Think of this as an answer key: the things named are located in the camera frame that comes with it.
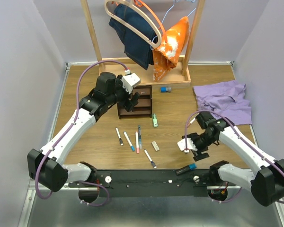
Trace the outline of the brown wooden desk organizer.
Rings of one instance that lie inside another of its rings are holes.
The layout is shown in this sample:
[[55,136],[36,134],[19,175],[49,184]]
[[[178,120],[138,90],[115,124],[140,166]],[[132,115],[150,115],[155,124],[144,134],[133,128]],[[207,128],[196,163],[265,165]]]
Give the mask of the brown wooden desk organizer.
[[120,104],[117,104],[119,119],[152,117],[152,86],[138,86],[133,90],[133,94],[136,92],[139,93],[140,97],[138,104],[131,112],[126,111]]

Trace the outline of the black highlighter blue cap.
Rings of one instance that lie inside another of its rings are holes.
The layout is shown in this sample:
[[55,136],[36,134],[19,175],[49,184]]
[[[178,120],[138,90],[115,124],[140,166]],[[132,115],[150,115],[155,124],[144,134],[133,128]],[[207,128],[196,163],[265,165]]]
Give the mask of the black highlighter blue cap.
[[193,171],[197,168],[196,164],[195,163],[192,163],[192,164],[189,164],[185,167],[182,167],[181,169],[178,169],[175,171],[176,175],[182,175],[184,173],[187,173],[187,172],[190,172],[190,171]]

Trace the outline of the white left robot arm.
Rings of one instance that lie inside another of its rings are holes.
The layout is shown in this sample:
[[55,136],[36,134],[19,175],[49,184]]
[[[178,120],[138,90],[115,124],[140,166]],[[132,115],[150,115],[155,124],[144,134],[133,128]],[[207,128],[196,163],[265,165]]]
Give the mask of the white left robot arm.
[[70,150],[80,137],[93,126],[109,108],[120,104],[131,111],[138,104],[139,93],[133,93],[140,84],[135,74],[118,75],[102,72],[96,86],[79,101],[79,108],[64,127],[40,150],[32,149],[27,155],[30,178],[52,192],[59,191],[65,183],[80,181],[90,187],[95,183],[95,169],[90,164],[64,164]]

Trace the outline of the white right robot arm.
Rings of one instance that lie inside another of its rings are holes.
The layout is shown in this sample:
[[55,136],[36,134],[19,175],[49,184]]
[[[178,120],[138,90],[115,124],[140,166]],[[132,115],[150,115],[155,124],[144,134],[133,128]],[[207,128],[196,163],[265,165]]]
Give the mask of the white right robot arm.
[[284,203],[284,159],[276,160],[244,136],[235,124],[226,117],[215,119],[213,111],[199,110],[193,113],[202,134],[185,133],[184,150],[192,151],[194,160],[207,158],[206,152],[212,144],[223,143],[231,148],[249,166],[235,167],[227,161],[210,166],[208,179],[213,185],[233,183],[248,190],[262,206],[274,202]]

